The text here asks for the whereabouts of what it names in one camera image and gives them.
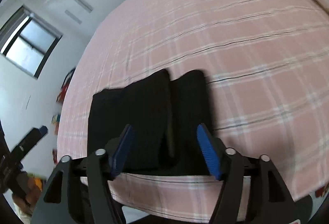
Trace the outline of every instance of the black fabric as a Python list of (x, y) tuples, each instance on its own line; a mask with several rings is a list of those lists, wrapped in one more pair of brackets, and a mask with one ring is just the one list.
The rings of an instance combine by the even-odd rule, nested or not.
[[(175, 155), (168, 153), (172, 117)], [(169, 81), (161, 70), (123, 89), (105, 89), (93, 97), (88, 123), (88, 154), (118, 137), (129, 123), (136, 133), (124, 172), (158, 176), (208, 175), (196, 138), (198, 124), (212, 130), (207, 85), (194, 70)]]
[(135, 139), (125, 167), (158, 168), (159, 150), (166, 134), (170, 104), (166, 70), (122, 89), (104, 89), (93, 96), (88, 121), (88, 154), (119, 137), (131, 124)]

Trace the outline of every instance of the ceiling light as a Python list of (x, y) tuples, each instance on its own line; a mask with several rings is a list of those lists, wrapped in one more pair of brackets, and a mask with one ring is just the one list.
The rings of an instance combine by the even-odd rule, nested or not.
[(74, 20), (75, 22), (77, 22), (78, 24), (81, 24), (82, 23), (82, 21), (78, 17), (76, 17), (72, 12), (66, 10), (65, 11), (65, 14), (67, 16), (69, 16), (72, 20)]
[(83, 9), (85, 9), (87, 12), (92, 12), (93, 11), (93, 7), (88, 4), (85, 0), (74, 0), (75, 2), (77, 2)]

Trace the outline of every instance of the window frame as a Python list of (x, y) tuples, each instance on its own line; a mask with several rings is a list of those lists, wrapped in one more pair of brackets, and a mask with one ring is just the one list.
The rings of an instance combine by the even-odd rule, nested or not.
[[(8, 60), (10, 61), (12, 64), (14, 64), (16, 67), (18, 67), (19, 69), (21, 69), (22, 71), (24, 71), (25, 73), (27, 73), (30, 76), (33, 76), (34, 78), (38, 79), (41, 71), (44, 67), (44, 65), (46, 64), (50, 54), (52, 53), (52, 51), (54, 50), (55, 46), (57, 45), (57, 43), (59, 42), (59, 40), (62, 38), (62, 34), (57, 31), (54, 27), (52, 27), (51, 25), (49, 25), (48, 23), (46, 23), (44, 20), (42, 20), (41, 18), (39, 18), (38, 16), (36, 16), (34, 13), (32, 13), (29, 9), (27, 9), (25, 6), (20, 7), (9, 19), (8, 21), (2, 26), (1, 30), (7, 25), (7, 23), (9, 23), (11, 21), (11, 19), (16, 15), (16, 13), (18, 13), (20, 10), (23, 10), (24, 13), (27, 14), (26, 17), (29, 17), (29, 19), (21, 26), (21, 28), (15, 33), (15, 35), (13, 36), (13, 38), (10, 40), (10, 42), (8, 43), (8, 45), (6, 46), (6, 48), (4, 49), (2, 55)], [(28, 41), (26, 38), (24, 38), (21, 33), (24, 30), (24, 28), (31, 22), (34, 21), (37, 25), (39, 25), (42, 29), (44, 29), (47, 33), (51, 34), (52, 36), (55, 37), (55, 40), (52, 42), (52, 44), (50, 45), (50, 47), (48, 48), (48, 50), (45, 52), (44, 50), (38, 48), (37, 46), (35, 46), (31, 41)], [(22, 39), (24, 42), (26, 42), (31, 48), (35, 49), (36, 51), (38, 51), (39, 53), (41, 53), (43, 55), (43, 58), (37, 68), (37, 71), (35, 72), (35, 74), (30, 73), (29, 71), (27, 71), (24, 67), (20, 66), (19, 64), (17, 64), (15, 61), (10, 60), (9, 58), (7, 58), (7, 53), (10, 50), (10, 48), (13, 46), (13, 44), (15, 43), (17, 38)]]

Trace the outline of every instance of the metal bolt head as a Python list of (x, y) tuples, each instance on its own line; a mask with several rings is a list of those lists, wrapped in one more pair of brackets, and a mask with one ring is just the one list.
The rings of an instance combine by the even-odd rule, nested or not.
[(105, 153), (106, 153), (106, 150), (104, 150), (104, 149), (98, 149), (98, 150), (95, 152), (96, 155), (103, 155), (103, 154), (105, 154)]
[(65, 155), (65, 156), (63, 156), (62, 158), (61, 158), (61, 162), (62, 163), (66, 163), (66, 162), (68, 162), (68, 161), (70, 161), (71, 160), (71, 157), (70, 156), (68, 156), (68, 155)]
[(263, 155), (261, 156), (261, 159), (262, 159), (264, 162), (268, 162), (268, 161), (270, 161), (270, 158), (269, 158), (266, 154), (263, 154)]
[(225, 151), (229, 155), (235, 155), (236, 153), (236, 150), (234, 150), (233, 148), (227, 148)]

